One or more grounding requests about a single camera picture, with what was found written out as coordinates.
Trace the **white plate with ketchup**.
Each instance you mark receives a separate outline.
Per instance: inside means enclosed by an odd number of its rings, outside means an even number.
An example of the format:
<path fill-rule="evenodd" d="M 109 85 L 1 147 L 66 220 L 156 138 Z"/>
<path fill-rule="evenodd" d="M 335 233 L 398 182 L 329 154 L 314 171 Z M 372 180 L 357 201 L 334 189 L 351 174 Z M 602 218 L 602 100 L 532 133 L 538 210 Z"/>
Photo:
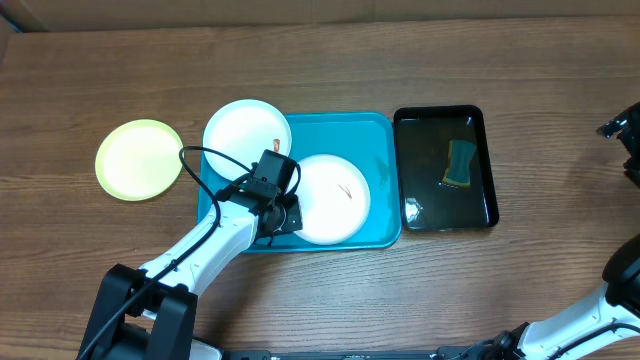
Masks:
<path fill-rule="evenodd" d="M 354 236 L 371 207 L 368 183 L 351 162 L 318 154 L 299 162 L 301 180 L 295 195 L 302 228 L 294 232 L 315 245 L 334 245 Z"/>

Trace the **yellow plate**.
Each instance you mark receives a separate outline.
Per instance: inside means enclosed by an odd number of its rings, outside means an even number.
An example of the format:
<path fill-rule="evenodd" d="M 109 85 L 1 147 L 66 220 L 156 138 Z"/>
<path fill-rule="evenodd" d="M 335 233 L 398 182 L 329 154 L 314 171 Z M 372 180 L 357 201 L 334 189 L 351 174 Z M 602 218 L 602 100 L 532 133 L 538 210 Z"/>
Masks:
<path fill-rule="evenodd" d="M 98 148 L 95 174 L 109 195 L 144 201 L 168 190 L 181 173 L 183 143 L 167 124 L 138 119 L 109 133 Z"/>

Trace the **green yellow sponge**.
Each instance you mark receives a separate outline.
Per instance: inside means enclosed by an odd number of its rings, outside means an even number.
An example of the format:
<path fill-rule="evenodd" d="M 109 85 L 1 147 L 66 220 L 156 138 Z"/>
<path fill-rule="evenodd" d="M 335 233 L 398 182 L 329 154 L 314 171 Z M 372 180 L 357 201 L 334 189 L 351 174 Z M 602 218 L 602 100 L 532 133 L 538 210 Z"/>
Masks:
<path fill-rule="evenodd" d="M 447 166 L 440 182 L 443 186 L 469 188 L 471 186 L 471 162 L 477 146 L 466 140 L 449 141 Z"/>

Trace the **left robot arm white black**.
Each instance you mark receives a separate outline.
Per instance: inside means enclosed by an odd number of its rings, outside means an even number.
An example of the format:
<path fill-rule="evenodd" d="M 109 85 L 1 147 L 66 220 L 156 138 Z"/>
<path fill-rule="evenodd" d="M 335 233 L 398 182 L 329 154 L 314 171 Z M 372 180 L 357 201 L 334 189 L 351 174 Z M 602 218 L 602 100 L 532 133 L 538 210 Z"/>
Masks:
<path fill-rule="evenodd" d="M 243 193 L 212 205 L 205 218 L 138 269 L 103 277 L 81 342 L 81 359 L 216 360 L 221 350 L 194 336 L 199 297 L 255 240 L 301 229 L 294 195 L 259 201 Z"/>

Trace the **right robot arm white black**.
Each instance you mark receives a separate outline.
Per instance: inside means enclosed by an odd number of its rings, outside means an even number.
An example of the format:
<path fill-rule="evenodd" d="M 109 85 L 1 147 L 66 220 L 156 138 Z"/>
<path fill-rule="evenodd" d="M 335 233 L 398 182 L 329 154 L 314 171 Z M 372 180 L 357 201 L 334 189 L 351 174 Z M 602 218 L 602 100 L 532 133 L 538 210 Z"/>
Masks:
<path fill-rule="evenodd" d="M 572 360 L 639 335 L 639 238 L 609 259 L 603 284 L 559 314 L 495 338 L 481 359 Z"/>

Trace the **teal plastic tray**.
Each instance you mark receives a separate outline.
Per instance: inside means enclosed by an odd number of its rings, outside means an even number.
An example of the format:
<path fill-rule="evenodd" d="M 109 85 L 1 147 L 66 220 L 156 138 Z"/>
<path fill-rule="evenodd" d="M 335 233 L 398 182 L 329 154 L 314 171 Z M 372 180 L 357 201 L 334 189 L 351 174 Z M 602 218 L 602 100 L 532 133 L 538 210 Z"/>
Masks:
<path fill-rule="evenodd" d="M 264 238 L 252 254 L 379 249 L 392 245 L 401 233 L 400 200 L 390 121 L 373 112 L 319 113 L 285 116 L 292 133 L 289 157 L 300 162 L 318 154 L 341 157 L 364 175 L 371 207 L 363 227 L 348 240 L 315 245 L 295 234 Z"/>

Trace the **black water tray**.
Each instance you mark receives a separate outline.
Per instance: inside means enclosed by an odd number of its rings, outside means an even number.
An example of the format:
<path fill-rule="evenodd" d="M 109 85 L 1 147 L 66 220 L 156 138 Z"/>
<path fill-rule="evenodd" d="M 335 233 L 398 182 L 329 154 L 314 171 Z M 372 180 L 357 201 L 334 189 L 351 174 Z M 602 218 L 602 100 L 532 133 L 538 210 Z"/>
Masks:
<path fill-rule="evenodd" d="M 393 134 L 403 225 L 410 231 L 491 228 L 500 215 L 484 116 L 474 105 L 405 107 L 393 116 Z M 477 146 L 471 186 L 440 184 L 449 141 Z"/>

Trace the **white plate upper left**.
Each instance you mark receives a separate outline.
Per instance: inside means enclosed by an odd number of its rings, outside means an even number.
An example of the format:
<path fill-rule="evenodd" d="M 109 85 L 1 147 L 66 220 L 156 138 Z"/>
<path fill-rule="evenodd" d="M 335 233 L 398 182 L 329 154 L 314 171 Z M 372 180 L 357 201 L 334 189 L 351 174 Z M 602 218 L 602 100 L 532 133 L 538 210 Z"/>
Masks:
<path fill-rule="evenodd" d="M 288 156 L 292 133 L 285 116 L 254 99 L 231 102 L 217 110 L 205 127 L 202 146 L 221 152 L 246 167 L 265 150 Z"/>

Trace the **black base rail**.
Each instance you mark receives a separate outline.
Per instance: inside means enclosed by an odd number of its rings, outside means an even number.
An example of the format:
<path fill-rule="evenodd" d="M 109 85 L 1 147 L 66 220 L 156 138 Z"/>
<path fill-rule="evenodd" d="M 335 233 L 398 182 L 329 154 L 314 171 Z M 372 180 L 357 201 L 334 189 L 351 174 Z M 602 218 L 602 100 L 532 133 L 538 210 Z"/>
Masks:
<path fill-rule="evenodd" d="M 190 360 L 444 360 L 482 359 L 491 346 L 491 340 L 471 346 L 442 346 L 436 350 L 423 351 L 372 351 L 360 353 L 341 352 L 292 352 L 270 353 L 267 350 L 223 351 L 213 346 L 194 341 Z"/>

